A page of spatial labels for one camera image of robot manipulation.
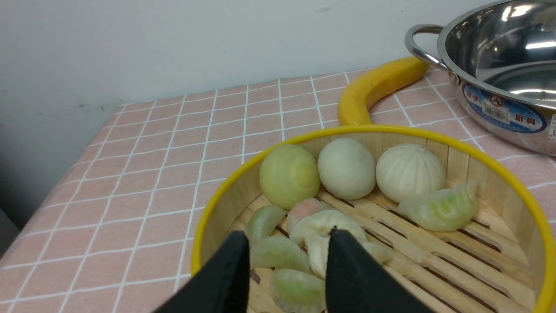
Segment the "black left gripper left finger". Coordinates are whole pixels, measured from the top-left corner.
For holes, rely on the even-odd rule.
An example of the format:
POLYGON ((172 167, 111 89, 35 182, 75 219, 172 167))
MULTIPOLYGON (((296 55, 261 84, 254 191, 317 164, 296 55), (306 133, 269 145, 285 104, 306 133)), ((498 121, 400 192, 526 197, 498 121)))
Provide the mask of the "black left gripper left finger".
POLYGON ((246 313, 250 257, 248 238, 233 230, 201 269, 155 313, 246 313))

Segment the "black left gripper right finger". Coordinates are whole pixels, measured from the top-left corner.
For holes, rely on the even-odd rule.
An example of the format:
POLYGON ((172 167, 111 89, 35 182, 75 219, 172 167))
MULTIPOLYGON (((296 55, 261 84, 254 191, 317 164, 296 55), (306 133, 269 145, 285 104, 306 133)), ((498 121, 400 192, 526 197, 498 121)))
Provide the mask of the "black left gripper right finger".
POLYGON ((330 313, 431 313, 383 269, 347 230, 333 228, 325 278, 330 313))

